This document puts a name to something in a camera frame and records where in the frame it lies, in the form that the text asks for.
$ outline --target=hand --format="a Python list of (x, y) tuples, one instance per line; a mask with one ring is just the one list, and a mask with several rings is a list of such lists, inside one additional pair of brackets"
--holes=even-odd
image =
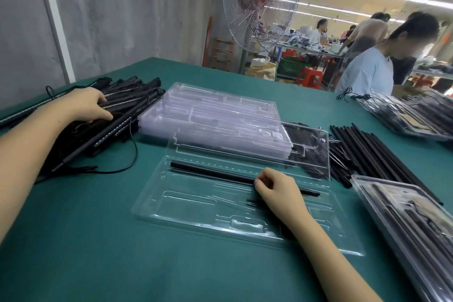
[(292, 229), (298, 220), (310, 217), (299, 187), (292, 177), (265, 168), (255, 180), (255, 189), (275, 216), (289, 229)]
[(111, 121), (113, 115), (97, 103), (106, 102), (104, 94), (93, 87), (76, 88), (63, 97), (42, 106), (42, 110), (72, 121), (92, 122), (95, 119)]

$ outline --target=dark hair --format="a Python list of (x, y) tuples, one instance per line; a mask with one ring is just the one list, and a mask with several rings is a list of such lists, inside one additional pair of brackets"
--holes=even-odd
[(316, 29), (319, 29), (321, 25), (324, 25), (327, 23), (327, 19), (323, 18), (318, 22), (318, 25), (316, 25)]
[(415, 11), (415, 12), (412, 12), (408, 17), (407, 19), (411, 19), (411, 18), (414, 18), (415, 16), (420, 16), (422, 15), (423, 12), (422, 11)]
[(408, 18), (389, 36), (389, 40), (398, 38), (401, 33), (407, 32), (408, 38), (437, 39), (439, 36), (439, 21), (429, 13), (420, 13)]
[(386, 21), (387, 15), (383, 12), (376, 12), (371, 16), (372, 19), (379, 19), (381, 21)]

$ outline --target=green tablecloth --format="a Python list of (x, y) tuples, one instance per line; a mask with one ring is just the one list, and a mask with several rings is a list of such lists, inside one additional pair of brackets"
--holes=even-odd
[[(438, 144), (397, 136), (357, 103), (333, 93), (162, 59), (108, 74), (160, 77), (277, 103), (282, 120), (328, 129), (356, 123), (382, 141), (453, 212), (452, 154)], [(320, 301), (324, 294), (298, 247), (273, 248), (140, 222), (130, 209), (165, 148), (139, 143), (136, 164), (109, 176), (58, 178), (33, 188), (0, 247), (0, 301)], [(134, 147), (115, 144), (94, 159), (113, 170)], [(416, 301), (414, 289), (354, 190), (336, 181), (366, 255), (348, 260), (384, 301)]]

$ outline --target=workbench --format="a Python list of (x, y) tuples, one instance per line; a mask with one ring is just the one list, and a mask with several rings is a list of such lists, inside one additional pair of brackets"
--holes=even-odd
[[(433, 142), (392, 133), (359, 103), (311, 88), (156, 58), (107, 76), (138, 76), (143, 81), (160, 77), (163, 88), (180, 81), (272, 100), (282, 120), (326, 130), (331, 124), (354, 122), (375, 133), (453, 212), (453, 153)], [(130, 210), (165, 153), (165, 144), (142, 141), (140, 134), (135, 138), (138, 160), (125, 172), (60, 177), (32, 189), (0, 247), (0, 301), (325, 300), (297, 244), (272, 247), (134, 218)], [(133, 156), (128, 141), (73, 165), (114, 170), (128, 165)], [(356, 192), (337, 181), (329, 185), (365, 250), (364, 256), (347, 259), (384, 301), (417, 301)]]

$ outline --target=ladder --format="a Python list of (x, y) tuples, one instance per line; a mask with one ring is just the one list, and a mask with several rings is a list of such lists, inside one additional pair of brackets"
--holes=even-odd
[(233, 64), (234, 46), (234, 42), (224, 41), (220, 38), (216, 38), (216, 40), (214, 41), (211, 68), (230, 72), (231, 66)]

